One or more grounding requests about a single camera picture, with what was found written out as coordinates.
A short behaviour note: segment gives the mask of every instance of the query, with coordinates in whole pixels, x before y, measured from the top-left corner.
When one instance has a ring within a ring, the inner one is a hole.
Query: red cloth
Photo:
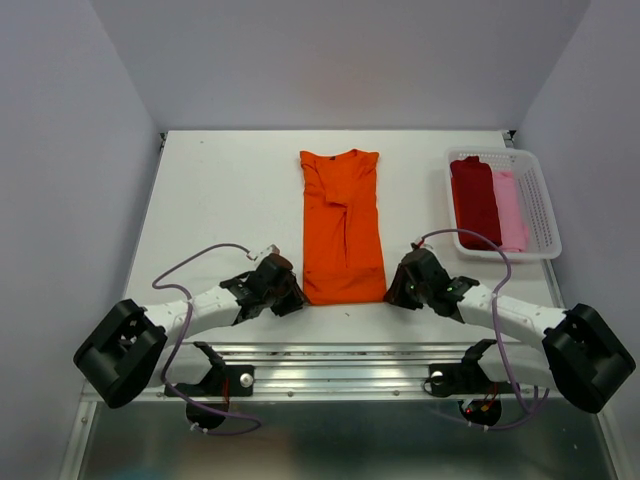
[[[491,167],[479,157],[467,157],[451,162],[451,187],[458,228],[484,235],[496,245],[502,245],[498,206],[493,193]],[[492,250],[479,238],[460,233],[460,243],[470,250]]]

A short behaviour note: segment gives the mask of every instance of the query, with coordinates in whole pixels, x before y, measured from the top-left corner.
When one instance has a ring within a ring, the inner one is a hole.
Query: plastic laundry basket
[[[451,189],[451,168],[454,160],[464,160],[470,156],[480,157],[480,161],[488,164],[497,172],[513,172],[518,191],[518,202],[522,220],[529,228],[529,243],[526,252],[505,252],[512,260],[541,260],[556,258],[562,252],[558,225],[553,215],[549,192],[540,170],[538,159],[524,150],[512,148],[460,147],[451,148],[445,154],[445,183],[449,203],[451,225],[457,227],[456,214],[453,207],[453,191]],[[469,250],[460,244],[458,235],[454,235],[456,248],[464,255],[477,258],[500,260],[497,252]]]

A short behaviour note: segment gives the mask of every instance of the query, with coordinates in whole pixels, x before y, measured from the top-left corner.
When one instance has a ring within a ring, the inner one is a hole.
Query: orange shirt
[[[312,305],[381,302],[387,287],[376,208],[378,153],[300,152],[303,290]]]

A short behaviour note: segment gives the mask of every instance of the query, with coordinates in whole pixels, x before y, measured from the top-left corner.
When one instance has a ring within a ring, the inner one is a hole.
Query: gray wall
[[[92,0],[162,128],[515,128],[588,0]]]
[[[0,37],[0,477],[57,478],[159,145],[89,2],[5,1]]]
[[[518,146],[542,163],[569,305],[600,310],[640,361],[640,2],[593,0],[527,114]],[[613,401],[640,475],[640,375]]]

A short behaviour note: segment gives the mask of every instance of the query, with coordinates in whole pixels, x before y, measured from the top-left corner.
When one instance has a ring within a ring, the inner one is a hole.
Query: pink folded garment
[[[493,192],[498,205],[502,250],[505,252],[526,251],[529,229],[522,221],[513,173],[493,172]]]

